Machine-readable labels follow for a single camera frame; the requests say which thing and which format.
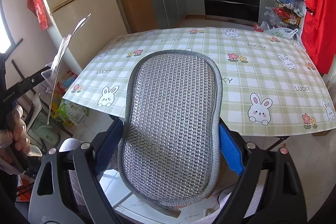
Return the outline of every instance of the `table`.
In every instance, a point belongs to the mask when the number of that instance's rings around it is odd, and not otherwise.
[[[209,56],[223,82],[220,116],[248,136],[290,136],[336,128],[327,88],[305,50],[265,33],[222,28],[151,30],[114,38],[81,72],[65,96],[124,117],[130,74],[146,55],[167,49]],[[103,93],[109,101],[101,101]]]

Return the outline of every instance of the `table leg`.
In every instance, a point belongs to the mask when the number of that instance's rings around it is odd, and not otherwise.
[[[282,136],[282,137],[277,137],[279,138],[274,144],[272,144],[269,148],[266,149],[266,151],[271,151],[274,147],[282,143],[284,140],[288,139],[289,136]]]

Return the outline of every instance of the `refrigerator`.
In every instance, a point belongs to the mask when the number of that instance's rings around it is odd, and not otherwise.
[[[70,41],[64,60],[79,74],[113,37],[127,34],[116,0],[43,0],[50,25],[47,31],[58,48],[62,38],[91,14]]]

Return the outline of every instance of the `human hand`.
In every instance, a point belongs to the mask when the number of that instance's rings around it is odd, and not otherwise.
[[[26,124],[21,119],[23,110],[20,105],[18,105],[14,110],[14,130],[13,132],[8,131],[6,138],[11,142],[12,140],[15,143],[15,148],[17,151],[22,151],[25,154],[30,152],[30,140],[29,136],[26,133]],[[0,157],[9,164],[13,163],[13,159],[6,152],[6,149],[0,149]]]

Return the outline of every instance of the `bunny print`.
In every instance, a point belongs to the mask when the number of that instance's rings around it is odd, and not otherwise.
[[[143,32],[142,37],[152,37],[154,35],[154,31],[155,30],[145,31],[145,32]]]
[[[109,90],[108,86],[103,88],[103,91],[101,92],[101,97],[98,100],[98,107],[109,107],[110,105],[112,105],[114,102],[114,95],[118,89],[118,85],[114,86],[111,90]]]
[[[251,107],[248,111],[248,116],[251,122],[261,122],[262,125],[266,126],[271,121],[271,115],[269,113],[269,108],[272,106],[272,100],[267,98],[260,102],[260,98],[255,93],[250,95]]]
[[[278,55],[278,57],[283,61],[287,68],[296,69],[296,65],[289,59],[287,55],[285,55],[285,57]]]
[[[111,52],[111,51],[107,51],[107,50],[103,51],[101,54],[99,54],[99,55],[95,58],[95,60],[102,60],[102,59],[105,57],[105,55],[108,54],[108,53],[110,53],[110,52]]]
[[[293,43],[293,46],[294,46],[295,48],[297,48],[298,50],[303,50],[303,47],[301,47],[301,45],[300,45],[298,42]]]
[[[335,115],[334,115],[334,112],[330,106],[330,101],[327,100],[327,103],[325,103],[325,101],[322,101],[322,104],[325,108],[325,110],[327,111],[327,116],[328,116],[328,119],[329,121],[333,121],[335,119]]]
[[[226,29],[223,29],[223,31],[225,32],[225,35],[227,37],[239,37],[239,34],[237,33],[236,30],[226,30]]]

